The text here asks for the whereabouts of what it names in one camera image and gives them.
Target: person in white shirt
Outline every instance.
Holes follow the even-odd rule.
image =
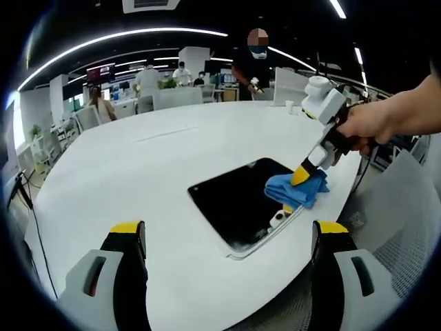
[[[101,96],[101,88],[99,86],[94,86],[90,90],[90,101],[88,106],[96,107],[101,124],[117,120],[115,109],[109,101],[103,99]]]
[[[179,62],[179,68],[173,72],[173,78],[180,85],[188,86],[192,83],[192,73],[185,68],[184,61]]]
[[[157,89],[160,80],[159,71],[154,69],[152,64],[149,64],[136,75],[133,89],[136,92],[146,89]]]

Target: air vent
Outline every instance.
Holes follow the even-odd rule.
[[[124,13],[147,10],[174,10],[180,0],[123,0]]]

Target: blue cloth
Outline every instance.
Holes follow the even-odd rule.
[[[301,205],[310,209],[316,201],[317,193],[329,192],[326,174],[318,170],[308,180],[296,186],[291,185],[292,174],[278,174],[268,179],[265,194],[277,202],[289,205],[293,210]]]

